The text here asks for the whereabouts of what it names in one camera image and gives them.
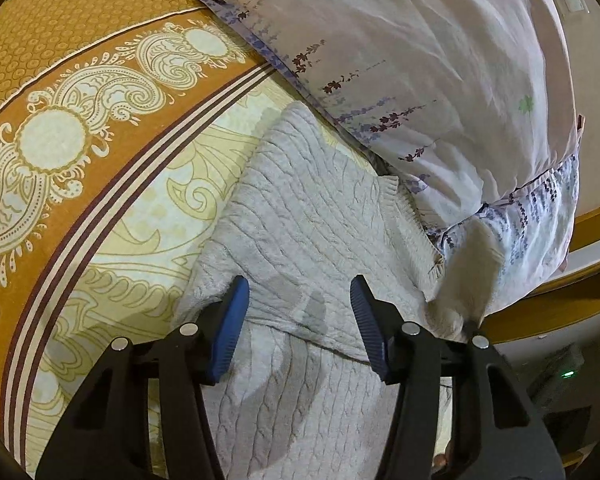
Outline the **grey cable-knit sweater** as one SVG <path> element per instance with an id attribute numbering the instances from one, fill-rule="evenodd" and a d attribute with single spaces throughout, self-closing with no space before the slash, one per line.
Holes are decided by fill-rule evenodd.
<path id="1" fill-rule="evenodd" d="M 175 315 L 191 320 L 235 276 L 249 283 L 230 370 L 204 390 L 227 478 L 373 478 L 398 392 L 370 368 L 352 280 L 456 339 L 486 314 L 503 266 L 477 223 L 440 255 L 398 179 L 329 146 L 310 110 L 290 104 L 248 160 Z"/>

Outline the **yellow patterned bed sheet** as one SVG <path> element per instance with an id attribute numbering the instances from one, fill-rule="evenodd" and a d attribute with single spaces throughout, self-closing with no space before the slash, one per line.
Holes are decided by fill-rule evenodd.
<path id="1" fill-rule="evenodd" d="M 38 364 L 26 430 L 34 474 L 60 416 L 107 344 L 169 333 L 201 248 L 260 137 L 298 94 L 277 74 L 242 96 L 174 156 L 87 261 Z"/>

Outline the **blue floral pillow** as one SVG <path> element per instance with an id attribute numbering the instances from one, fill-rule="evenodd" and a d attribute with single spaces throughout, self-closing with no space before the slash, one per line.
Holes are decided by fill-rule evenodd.
<path id="1" fill-rule="evenodd" d="M 445 258 L 465 245 L 472 226 L 489 229 L 503 255 L 486 314 L 508 308 L 527 296 L 562 266 L 568 255 L 580 191 L 580 159 L 567 157 L 539 179 L 484 205 L 452 228 L 427 226 L 430 240 Z"/>

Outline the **dark device with green light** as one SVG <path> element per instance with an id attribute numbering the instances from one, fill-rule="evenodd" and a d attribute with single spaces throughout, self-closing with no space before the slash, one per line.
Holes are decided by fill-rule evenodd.
<path id="1" fill-rule="evenodd" d="M 557 351 L 544 363 L 527 389 L 535 407 L 543 414 L 562 395 L 569 382 L 576 377 L 584 364 L 584 356 L 578 344 Z"/>

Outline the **pink floral pillow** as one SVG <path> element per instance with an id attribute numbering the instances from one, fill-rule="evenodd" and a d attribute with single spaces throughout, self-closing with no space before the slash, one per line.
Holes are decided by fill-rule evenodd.
<path id="1" fill-rule="evenodd" d="M 580 136 L 553 0 L 200 0 L 446 229 Z"/>

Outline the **orange paisley blanket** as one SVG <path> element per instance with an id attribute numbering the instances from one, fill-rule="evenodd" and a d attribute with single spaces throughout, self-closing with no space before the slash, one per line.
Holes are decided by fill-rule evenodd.
<path id="1" fill-rule="evenodd" d="M 186 144 L 275 74 L 198 0 L 0 7 L 0 438 L 87 261 Z"/>

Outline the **wooden bed frame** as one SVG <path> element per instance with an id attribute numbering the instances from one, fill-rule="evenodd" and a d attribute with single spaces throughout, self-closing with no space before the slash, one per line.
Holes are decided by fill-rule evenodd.
<path id="1" fill-rule="evenodd" d="M 545 413 L 573 470 L 600 440 L 600 208 L 578 218 L 565 269 L 484 328 L 525 386 L 554 353 L 580 346 L 580 372 Z"/>

